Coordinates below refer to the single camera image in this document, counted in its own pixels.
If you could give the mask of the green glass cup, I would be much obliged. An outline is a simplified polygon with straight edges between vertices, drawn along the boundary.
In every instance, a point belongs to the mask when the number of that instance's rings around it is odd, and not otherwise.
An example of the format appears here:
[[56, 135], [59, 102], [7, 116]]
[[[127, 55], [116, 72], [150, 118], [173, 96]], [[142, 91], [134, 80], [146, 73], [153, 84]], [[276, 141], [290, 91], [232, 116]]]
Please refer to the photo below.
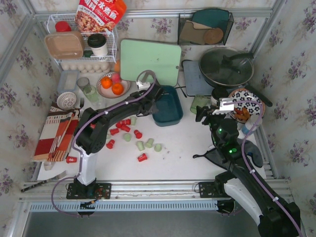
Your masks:
[[193, 114], [197, 113], [197, 106], [204, 107], [209, 105], [210, 99], [204, 95], [196, 95], [190, 107], [190, 111]]

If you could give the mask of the fruit plate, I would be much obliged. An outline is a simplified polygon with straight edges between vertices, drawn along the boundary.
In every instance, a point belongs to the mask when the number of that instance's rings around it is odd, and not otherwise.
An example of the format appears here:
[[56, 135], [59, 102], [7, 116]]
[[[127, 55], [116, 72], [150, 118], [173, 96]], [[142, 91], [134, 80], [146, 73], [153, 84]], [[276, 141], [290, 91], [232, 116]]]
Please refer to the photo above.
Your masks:
[[122, 80], [119, 73], [111, 72], [102, 76], [97, 82], [97, 92], [109, 99], [118, 98], [130, 89], [131, 83]]

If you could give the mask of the green capsule tall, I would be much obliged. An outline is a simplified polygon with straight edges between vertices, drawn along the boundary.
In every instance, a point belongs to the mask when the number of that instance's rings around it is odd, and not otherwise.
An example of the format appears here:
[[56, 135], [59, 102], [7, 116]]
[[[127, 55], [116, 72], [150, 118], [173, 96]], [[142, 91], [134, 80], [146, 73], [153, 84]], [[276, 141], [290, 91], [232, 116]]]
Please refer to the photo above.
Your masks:
[[137, 141], [136, 146], [139, 151], [143, 151], [145, 149], [144, 143], [142, 141]]

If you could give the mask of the red snack bag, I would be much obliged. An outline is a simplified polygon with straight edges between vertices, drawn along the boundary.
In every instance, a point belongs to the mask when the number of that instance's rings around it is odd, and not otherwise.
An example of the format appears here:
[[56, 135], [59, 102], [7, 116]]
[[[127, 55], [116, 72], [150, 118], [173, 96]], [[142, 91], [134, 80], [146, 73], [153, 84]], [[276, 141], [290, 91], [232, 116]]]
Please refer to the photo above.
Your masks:
[[75, 23], [82, 33], [111, 32], [126, 10], [122, 0], [80, 0]]

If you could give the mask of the egg tray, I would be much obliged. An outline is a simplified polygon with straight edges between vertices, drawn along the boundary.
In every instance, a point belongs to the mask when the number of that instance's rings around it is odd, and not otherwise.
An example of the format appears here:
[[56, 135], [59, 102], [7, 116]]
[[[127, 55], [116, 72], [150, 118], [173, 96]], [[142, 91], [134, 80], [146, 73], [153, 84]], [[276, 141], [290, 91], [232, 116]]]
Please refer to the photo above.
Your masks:
[[111, 63], [108, 62], [68, 62], [61, 63], [61, 67], [64, 71], [68, 70], [78, 70], [81, 73], [108, 73], [111, 70]]

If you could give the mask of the flower patterned plate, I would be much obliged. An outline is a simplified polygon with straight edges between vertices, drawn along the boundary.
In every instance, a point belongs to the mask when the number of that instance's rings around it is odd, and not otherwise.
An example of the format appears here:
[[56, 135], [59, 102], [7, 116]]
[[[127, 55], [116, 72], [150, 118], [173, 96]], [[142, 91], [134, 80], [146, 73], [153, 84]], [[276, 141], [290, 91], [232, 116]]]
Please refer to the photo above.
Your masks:
[[252, 115], [260, 115], [261, 111], [265, 113], [265, 104], [247, 89], [236, 89], [229, 94], [229, 98], [232, 98], [233, 102], [243, 101], [234, 104], [234, 110], [229, 113], [230, 117], [238, 122], [246, 123]]

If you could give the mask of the teal storage basket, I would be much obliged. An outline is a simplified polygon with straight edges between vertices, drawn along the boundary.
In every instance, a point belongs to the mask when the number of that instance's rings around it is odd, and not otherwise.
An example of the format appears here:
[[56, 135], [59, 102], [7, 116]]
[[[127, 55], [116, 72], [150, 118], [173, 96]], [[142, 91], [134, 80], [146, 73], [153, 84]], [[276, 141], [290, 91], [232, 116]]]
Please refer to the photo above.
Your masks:
[[176, 125], [183, 117], [181, 102], [176, 89], [172, 86], [163, 86], [163, 95], [156, 101], [158, 111], [152, 115], [159, 127]]

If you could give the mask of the clear storage box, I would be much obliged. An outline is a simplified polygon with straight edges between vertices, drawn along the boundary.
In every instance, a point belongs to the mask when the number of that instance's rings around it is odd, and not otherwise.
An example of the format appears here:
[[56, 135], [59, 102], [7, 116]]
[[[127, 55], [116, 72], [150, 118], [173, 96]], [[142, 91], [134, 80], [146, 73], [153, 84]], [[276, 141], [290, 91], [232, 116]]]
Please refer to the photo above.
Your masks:
[[74, 92], [77, 88], [77, 79], [79, 78], [78, 70], [63, 71], [60, 76], [57, 92]]

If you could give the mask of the white strainer basket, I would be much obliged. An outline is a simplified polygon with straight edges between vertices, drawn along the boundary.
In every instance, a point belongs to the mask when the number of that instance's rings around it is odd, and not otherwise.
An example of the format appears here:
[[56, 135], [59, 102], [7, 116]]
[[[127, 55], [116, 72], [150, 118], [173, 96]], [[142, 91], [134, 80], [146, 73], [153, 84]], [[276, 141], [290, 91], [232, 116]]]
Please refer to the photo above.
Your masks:
[[77, 101], [77, 97], [73, 92], [64, 92], [57, 98], [57, 106], [62, 110], [72, 109]]

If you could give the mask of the red lid jar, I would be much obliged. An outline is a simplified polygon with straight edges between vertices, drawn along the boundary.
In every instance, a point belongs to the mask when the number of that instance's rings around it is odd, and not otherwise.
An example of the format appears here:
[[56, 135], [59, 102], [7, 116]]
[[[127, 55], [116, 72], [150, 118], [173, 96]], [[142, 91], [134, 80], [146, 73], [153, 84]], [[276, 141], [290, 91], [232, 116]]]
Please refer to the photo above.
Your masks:
[[70, 32], [72, 29], [68, 22], [66, 21], [59, 21], [55, 24], [56, 32]]

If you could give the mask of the striped kitchen towel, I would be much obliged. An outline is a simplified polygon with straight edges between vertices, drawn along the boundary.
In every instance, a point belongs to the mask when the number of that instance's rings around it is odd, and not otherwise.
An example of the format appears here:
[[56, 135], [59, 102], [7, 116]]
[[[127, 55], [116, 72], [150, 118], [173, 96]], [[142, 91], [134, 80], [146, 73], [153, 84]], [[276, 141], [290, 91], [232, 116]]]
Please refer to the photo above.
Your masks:
[[63, 161], [70, 151], [78, 122], [78, 108], [61, 110], [56, 103], [52, 103], [32, 160]]

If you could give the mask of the red capsule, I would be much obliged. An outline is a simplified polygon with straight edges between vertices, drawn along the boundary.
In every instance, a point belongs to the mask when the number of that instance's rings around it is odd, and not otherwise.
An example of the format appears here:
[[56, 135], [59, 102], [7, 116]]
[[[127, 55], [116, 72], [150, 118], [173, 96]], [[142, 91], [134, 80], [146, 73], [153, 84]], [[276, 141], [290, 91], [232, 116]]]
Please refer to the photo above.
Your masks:
[[139, 162], [143, 162], [148, 159], [147, 155], [145, 153], [142, 153], [140, 156], [137, 157]]
[[143, 134], [139, 130], [134, 130], [134, 135], [137, 139], [141, 139]]
[[107, 144], [106, 144], [106, 147], [108, 149], [112, 149], [114, 147], [114, 144], [115, 144], [115, 140], [111, 139]]

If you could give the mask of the grey green tumbler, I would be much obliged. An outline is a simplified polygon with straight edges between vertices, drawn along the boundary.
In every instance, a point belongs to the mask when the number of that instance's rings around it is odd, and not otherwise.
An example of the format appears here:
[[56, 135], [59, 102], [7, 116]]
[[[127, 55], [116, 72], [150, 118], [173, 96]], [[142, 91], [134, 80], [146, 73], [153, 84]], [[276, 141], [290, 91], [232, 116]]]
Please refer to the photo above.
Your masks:
[[90, 80], [87, 77], [81, 77], [77, 79], [77, 86], [83, 92], [85, 97], [93, 106], [98, 106], [100, 99], [96, 87], [90, 84]]

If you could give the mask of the grey microfibre glove cloth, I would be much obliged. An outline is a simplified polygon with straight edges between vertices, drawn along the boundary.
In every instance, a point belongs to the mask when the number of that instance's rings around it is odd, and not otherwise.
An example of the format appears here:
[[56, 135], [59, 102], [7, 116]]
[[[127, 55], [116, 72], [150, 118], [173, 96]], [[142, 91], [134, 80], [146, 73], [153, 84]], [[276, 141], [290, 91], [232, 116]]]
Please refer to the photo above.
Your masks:
[[249, 165], [250, 161], [252, 161], [252, 166], [262, 168], [263, 158], [259, 148], [253, 142], [246, 140], [242, 149], [242, 143], [242, 139], [237, 139], [237, 141], [233, 142], [232, 145], [228, 145], [226, 147], [222, 146], [221, 148], [216, 148], [215, 146], [212, 146], [210, 150], [206, 151], [202, 155], [193, 155], [193, 158], [203, 157], [212, 162], [214, 165], [225, 170], [229, 170], [233, 168], [233, 164], [247, 168], [242, 155], [242, 153], [244, 153]]

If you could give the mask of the beige plastic container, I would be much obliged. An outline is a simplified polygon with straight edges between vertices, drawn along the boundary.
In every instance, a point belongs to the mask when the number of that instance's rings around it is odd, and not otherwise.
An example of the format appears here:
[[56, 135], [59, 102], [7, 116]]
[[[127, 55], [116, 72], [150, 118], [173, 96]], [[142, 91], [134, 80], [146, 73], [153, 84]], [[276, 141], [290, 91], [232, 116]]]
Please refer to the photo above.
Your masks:
[[84, 40], [80, 32], [56, 32], [47, 35], [44, 42], [54, 59], [71, 60], [83, 56]]

